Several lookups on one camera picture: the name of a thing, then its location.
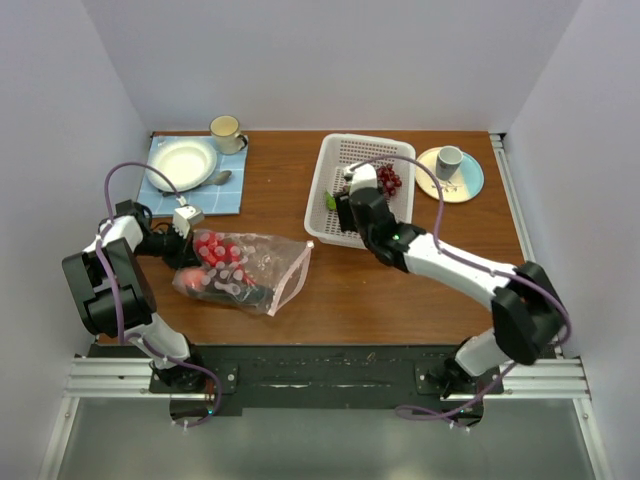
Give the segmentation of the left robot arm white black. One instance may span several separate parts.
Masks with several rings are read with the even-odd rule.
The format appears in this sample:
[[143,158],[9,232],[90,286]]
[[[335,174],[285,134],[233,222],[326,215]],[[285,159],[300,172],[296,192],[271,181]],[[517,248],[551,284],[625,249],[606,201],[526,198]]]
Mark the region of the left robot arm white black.
[[94,241],[62,260],[62,269],[84,327],[150,358],[154,375],[167,387],[197,392],[205,387],[207,368],[188,338],[157,312],[139,256],[160,257],[172,269],[193,266],[195,226],[204,213],[181,202],[166,229],[152,226],[151,209],[133,200],[115,206],[114,216],[99,224]]

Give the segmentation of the clear zip top bag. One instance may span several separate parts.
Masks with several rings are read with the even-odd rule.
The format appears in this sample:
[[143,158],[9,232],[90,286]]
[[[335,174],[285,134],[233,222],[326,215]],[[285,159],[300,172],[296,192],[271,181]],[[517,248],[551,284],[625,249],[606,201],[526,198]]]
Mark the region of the clear zip top bag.
[[[188,268],[206,270],[211,278],[209,285],[216,281],[262,285],[274,291],[271,302],[263,309],[227,306],[273,317],[300,293],[308,275],[314,248],[313,241],[294,241],[278,235],[256,233],[217,233],[224,234],[228,240],[240,247],[241,260],[230,265],[219,263],[215,267],[200,262],[197,267]],[[177,282],[177,273],[183,269],[178,270],[174,275],[174,288],[185,296],[200,300],[196,295],[202,291],[185,290]]]

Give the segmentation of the fake purple grapes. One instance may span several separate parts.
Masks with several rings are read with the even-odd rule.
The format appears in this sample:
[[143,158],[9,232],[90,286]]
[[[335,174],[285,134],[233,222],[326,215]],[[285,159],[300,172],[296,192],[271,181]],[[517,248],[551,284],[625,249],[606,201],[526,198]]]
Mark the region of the fake purple grapes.
[[395,172],[392,164],[381,165],[376,169],[378,188],[390,198],[394,197],[402,187],[403,182]]

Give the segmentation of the fake fish grey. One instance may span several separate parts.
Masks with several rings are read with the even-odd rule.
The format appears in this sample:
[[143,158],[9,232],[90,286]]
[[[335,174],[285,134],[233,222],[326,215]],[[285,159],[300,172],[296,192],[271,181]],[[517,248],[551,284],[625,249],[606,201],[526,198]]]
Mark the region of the fake fish grey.
[[198,292],[200,300],[240,308],[263,309],[273,298],[274,291],[262,285],[214,282]]

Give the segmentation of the fake carrot orange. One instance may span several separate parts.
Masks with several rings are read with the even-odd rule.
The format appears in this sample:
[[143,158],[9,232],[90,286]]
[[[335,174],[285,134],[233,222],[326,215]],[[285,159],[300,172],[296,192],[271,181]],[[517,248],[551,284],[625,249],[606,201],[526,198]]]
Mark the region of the fake carrot orange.
[[337,209],[337,207],[336,207],[336,199],[335,199],[334,195],[331,192],[329,192],[328,190],[326,190],[325,193],[324,193],[324,198],[325,198],[326,208],[329,211],[335,211]]

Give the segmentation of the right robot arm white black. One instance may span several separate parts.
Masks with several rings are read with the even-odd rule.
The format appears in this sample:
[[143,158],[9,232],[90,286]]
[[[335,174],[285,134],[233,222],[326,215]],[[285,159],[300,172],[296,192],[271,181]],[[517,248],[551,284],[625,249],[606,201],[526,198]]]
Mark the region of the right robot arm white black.
[[507,361],[532,365],[554,337],[569,330],[540,265],[500,264],[439,243],[425,230],[396,220],[373,188],[341,193],[335,202],[341,229],[358,233],[380,263],[439,281],[490,311],[491,328],[464,340],[429,371],[429,381],[442,390],[469,392],[482,375]]

